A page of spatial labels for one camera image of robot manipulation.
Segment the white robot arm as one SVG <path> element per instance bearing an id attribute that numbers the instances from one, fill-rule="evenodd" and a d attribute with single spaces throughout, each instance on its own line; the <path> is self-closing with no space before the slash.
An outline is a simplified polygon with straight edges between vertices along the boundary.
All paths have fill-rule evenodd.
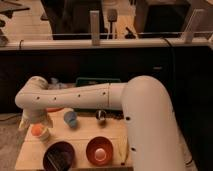
<path id="1" fill-rule="evenodd" d="M 17 93 L 15 103 L 28 123 L 47 120 L 49 107 L 120 110 L 134 171 L 186 171 L 170 96 L 154 77 L 49 90 L 44 78 L 33 76 Z"/>

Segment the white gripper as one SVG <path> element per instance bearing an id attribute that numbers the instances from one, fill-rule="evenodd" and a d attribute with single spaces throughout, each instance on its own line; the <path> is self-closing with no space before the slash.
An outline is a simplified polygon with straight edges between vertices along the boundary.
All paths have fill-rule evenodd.
<path id="1" fill-rule="evenodd" d="M 53 127 L 53 121 L 46 110 L 29 110 L 24 109 L 22 113 L 21 122 L 19 124 L 20 130 L 27 129 L 31 124 L 41 123 L 47 127 Z"/>

